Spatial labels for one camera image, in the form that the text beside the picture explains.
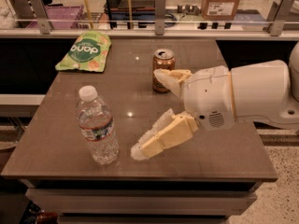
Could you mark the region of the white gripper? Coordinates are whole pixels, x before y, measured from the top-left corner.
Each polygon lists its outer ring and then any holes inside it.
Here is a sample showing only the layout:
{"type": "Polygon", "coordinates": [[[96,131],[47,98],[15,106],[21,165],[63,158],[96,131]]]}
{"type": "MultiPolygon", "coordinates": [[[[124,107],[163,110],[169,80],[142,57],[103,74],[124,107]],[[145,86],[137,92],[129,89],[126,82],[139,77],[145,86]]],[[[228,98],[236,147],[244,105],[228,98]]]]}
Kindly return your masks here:
{"type": "Polygon", "coordinates": [[[188,69],[155,69],[153,74],[174,95],[181,95],[187,112],[164,112],[131,147],[134,160],[148,160],[190,140],[199,124],[207,131],[234,126],[232,83],[227,67],[202,69],[194,74],[188,69]]]}

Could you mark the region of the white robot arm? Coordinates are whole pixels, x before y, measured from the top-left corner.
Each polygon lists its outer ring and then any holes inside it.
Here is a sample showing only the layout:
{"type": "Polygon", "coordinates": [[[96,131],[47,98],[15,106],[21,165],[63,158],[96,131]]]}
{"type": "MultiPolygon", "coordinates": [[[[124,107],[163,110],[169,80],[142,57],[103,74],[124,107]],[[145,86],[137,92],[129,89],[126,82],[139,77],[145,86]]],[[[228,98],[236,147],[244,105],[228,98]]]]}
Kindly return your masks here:
{"type": "Polygon", "coordinates": [[[221,65],[192,73],[156,69],[153,75],[181,99],[184,111],[164,112],[131,147],[131,157],[148,160],[206,131],[255,121],[299,128],[299,43],[287,63],[274,60],[233,69],[221,65]]]}

